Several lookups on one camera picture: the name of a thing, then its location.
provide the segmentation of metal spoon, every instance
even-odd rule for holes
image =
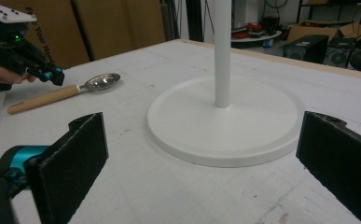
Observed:
[[[91,78],[82,86],[73,85],[65,87],[57,91],[52,91],[40,96],[36,96],[35,98],[20,102],[16,105],[12,105],[7,109],[7,113],[12,115],[34,109],[42,105],[49,105],[54,102],[78,95],[84,89],[88,91],[101,91],[112,87],[116,82],[119,81],[120,78],[121,76],[115,73],[99,75],[97,77]]]

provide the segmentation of cardboard box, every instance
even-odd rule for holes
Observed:
[[[355,21],[305,21],[290,28],[287,42],[293,42],[305,35],[328,35],[328,40],[334,36],[361,40],[361,25]]]
[[[157,0],[73,0],[93,60],[159,44],[165,34]]]
[[[70,0],[0,0],[0,5],[37,16],[25,38],[57,66],[65,69],[90,61]]]

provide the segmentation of human hand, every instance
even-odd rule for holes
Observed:
[[[26,73],[18,75],[5,67],[0,66],[0,83],[3,84],[21,84],[25,79],[34,82],[35,77]]]

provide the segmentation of white table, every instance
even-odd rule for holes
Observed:
[[[104,113],[110,158],[71,223],[360,223],[299,162],[295,151],[261,165],[215,168],[167,154],[147,132],[151,103],[173,85],[214,75],[214,50],[180,40],[65,71],[64,85],[121,74],[110,91],[83,93],[17,115],[6,109],[57,89],[25,83],[7,94],[0,117],[0,157],[17,145],[51,145],[67,123]],[[231,75],[294,92],[308,110],[348,122],[361,134],[361,73],[234,49]],[[20,223],[39,223],[31,192],[13,199]]]

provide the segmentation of white pole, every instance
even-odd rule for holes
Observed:
[[[215,106],[229,106],[231,0],[215,0]]]

